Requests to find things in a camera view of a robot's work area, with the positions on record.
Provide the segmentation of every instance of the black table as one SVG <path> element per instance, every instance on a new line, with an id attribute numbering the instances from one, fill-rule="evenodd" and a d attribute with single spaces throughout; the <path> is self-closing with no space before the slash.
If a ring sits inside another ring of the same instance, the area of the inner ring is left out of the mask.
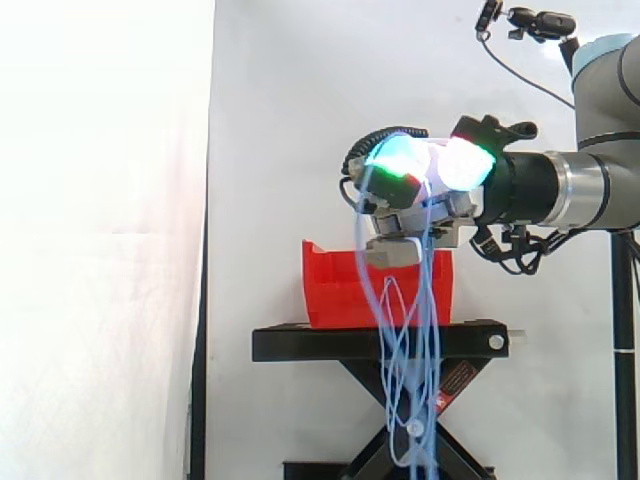
<path id="1" fill-rule="evenodd" d="M 415 330 L 410 335 L 415 338 Z M 440 328 L 442 350 L 438 412 L 442 413 L 494 358 L 509 356 L 507 327 L 476 320 Z M 312 330 L 306 324 L 284 324 L 253 332 L 254 362 L 339 361 L 381 405 L 380 340 L 376 329 Z M 403 390 L 399 415 L 409 416 Z M 436 454 L 441 480 L 493 480 L 493 468 L 483 467 L 438 422 Z M 396 451 L 406 452 L 405 429 L 395 433 Z M 284 480 L 401 480 L 408 473 L 395 467 L 389 454 L 389 433 L 383 427 L 350 464 L 284 462 Z"/>

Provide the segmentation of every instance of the red bin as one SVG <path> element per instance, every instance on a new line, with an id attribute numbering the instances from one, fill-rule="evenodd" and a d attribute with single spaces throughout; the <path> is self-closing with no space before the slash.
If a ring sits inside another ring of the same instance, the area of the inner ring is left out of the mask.
<path id="1" fill-rule="evenodd" d="M 364 296 L 358 277 L 354 251 L 325 252 L 313 242 L 302 244 L 304 295 L 312 328 L 370 328 L 376 321 Z M 394 276 L 404 297 L 407 309 L 413 303 L 419 284 L 420 266 L 379 270 L 368 267 L 371 284 L 379 298 L 384 279 Z M 402 307 L 390 289 L 393 323 L 402 325 Z M 453 256 L 449 251 L 437 251 L 433 260 L 433 293 L 438 324 L 451 322 L 453 301 Z M 412 323 L 417 322 L 414 315 Z"/>

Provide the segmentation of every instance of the curtain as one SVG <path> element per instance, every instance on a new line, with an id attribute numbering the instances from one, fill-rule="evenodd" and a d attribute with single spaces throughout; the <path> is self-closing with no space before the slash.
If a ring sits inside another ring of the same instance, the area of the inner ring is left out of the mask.
<path id="1" fill-rule="evenodd" d="M 0 478 L 181 478 L 213 0 L 1 3 Z"/>

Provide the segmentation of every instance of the white wall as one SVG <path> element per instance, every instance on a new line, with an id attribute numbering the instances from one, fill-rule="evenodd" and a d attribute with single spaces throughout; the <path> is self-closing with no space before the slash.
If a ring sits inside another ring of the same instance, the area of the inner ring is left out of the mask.
<path id="1" fill-rule="evenodd" d="M 502 71 L 475 41 L 482 2 L 221 0 L 212 114 L 209 478 L 276 480 L 283 460 L 349 460 L 382 412 L 337 364 L 252 364 L 256 327 L 305 319 L 300 242 L 351 248 L 344 154 L 393 124 L 447 135 L 462 114 L 538 122 L 523 149 L 572 149 L 572 113 Z M 585 38 L 640 32 L 633 0 L 529 1 Z M 552 47 L 491 44 L 570 96 Z M 612 478 L 608 240 L 577 238 L 533 279 L 456 252 L 455 318 L 526 329 L 443 418 L 503 480 Z"/>

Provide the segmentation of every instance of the warning label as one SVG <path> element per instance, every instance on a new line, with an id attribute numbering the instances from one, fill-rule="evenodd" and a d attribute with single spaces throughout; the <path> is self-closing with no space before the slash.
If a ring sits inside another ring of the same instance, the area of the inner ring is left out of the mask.
<path id="1" fill-rule="evenodd" d="M 436 412 L 440 415 L 478 375 L 478 370 L 469 362 L 460 362 L 440 383 L 436 399 Z"/>

